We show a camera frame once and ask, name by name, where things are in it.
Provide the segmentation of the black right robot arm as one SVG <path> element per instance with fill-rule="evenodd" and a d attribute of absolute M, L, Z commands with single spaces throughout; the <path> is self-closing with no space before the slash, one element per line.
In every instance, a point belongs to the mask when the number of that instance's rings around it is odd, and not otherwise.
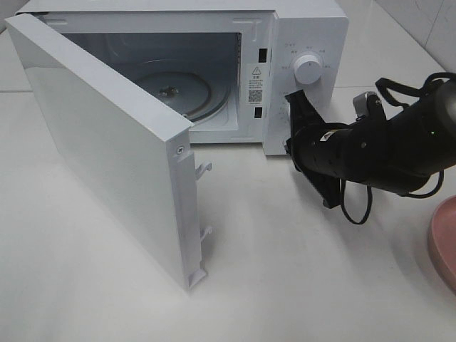
<path fill-rule="evenodd" d="M 356 121 L 327 123 L 302 90 L 286 95 L 295 168 L 327 208 L 341 203 L 341 181 L 407 197 L 455 165 L 455 74 L 434 73 L 421 88 L 387 78 L 354 98 Z"/>

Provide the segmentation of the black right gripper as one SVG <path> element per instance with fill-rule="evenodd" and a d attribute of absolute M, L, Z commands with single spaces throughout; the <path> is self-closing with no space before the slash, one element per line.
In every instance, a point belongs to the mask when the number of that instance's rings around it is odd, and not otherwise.
<path fill-rule="evenodd" d="M 341 204 L 341 180 L 351 179 L 351 126 L 325 123 L 303 90 L 285 96 L 290 107 L 291 137 L 286 151 L 326 208 Z"/>

